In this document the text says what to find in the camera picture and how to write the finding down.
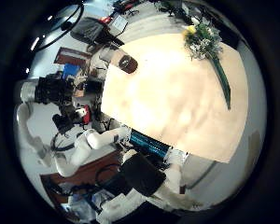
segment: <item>red object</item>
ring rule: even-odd
[[[128,4],[125,6],[125,10],[130,10],[133,7],[133,4]]]
[[[86,115],[83,117],[83,123],[88,124],[91,122],[91,109],[88,105],[84,105],[84,109],[86,110]]]
[[[112,21],[111,17],[102,17],[99,21],[102,21],[103,23],[110,23]]]

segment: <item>plant stem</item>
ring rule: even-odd
[[[216,68],[215,70],[217,71],[217,78],[221,84],[224,96],[225,96],[225,100],[226,100],[226,104],[227,104],[227,108],[230,110],[231,109],[231,88],[230,88],[230,84],[226,78],[226,75],[224,73],[224,70],[221,66],[221,63],[219,61],[218,57],[211,57],[209,58],[209,60],[213,63],[214,67]]]

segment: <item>floor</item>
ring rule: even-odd
[[[180,33],[183,30],[182,25],[185,25],[180,20],[168,17],[169,14],[167,13],[158,12],[154,5],[149,2],[145,2],[134,9],[138,9],[139,13],[127,18],[129,24],[124,33],[118,36],[124,42],[130,42],[149,35]],[[79,48],[80,50],[85,50],[84,45]],[[51,64],[52,55],[56,54],[55,51],[50,52],[49,49],[39,55],[35,61],[36,72],[32,73],[31,77],[46,75],[43,73],[42,68],[48,70],[48,64]],[[266,97],[261,73],[253,53],[244,43],[240,43],[238,51],[243,59],[249,85],[248,117],[241,143],[228,164],[189,155],[183,167],[182,184],[187,186],[186,193],[195,194],[197,199],[204,203],[204,206],[200,209],[206,209],[212,204],[222,202],[242,186],[257,161],[264,139]],[[38,107],[35,111],[41,114],[43,121],[39,123],[37,116],[33,116],[29,121],[31,132],[34,135],[44,136],[46,142],[49,142],[50,137],[55,133],[53,129],[48,131],[48,127],[51,127],[50,116],[55,110],[57,108],[53,105]],[[56,172],[55,168],[43,168],[36,163],[35,155],[27,148],[21,148],[20,155],[26,174],[38,192],[50,203],[46,193],[39,185],[37,175],[54,173]]]

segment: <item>teal object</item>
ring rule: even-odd
[[[170,146],[159,142],[151,137],[148,137],[136,130],[132,130],[130,143],[134,146],[139,146],[146,152],[152,153],[161,157],[162,159],[165,157]]]

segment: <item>wooden table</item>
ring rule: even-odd
[[[222,44],[220,61],[231,86],[228,110],[213,66],[208,60],[191,60],[182,35],[149,36],[121,48],[138,61],[138,68],[126,74],[109,65],[102,111],[167,145],[229,162],[248,109],[239,53]]]

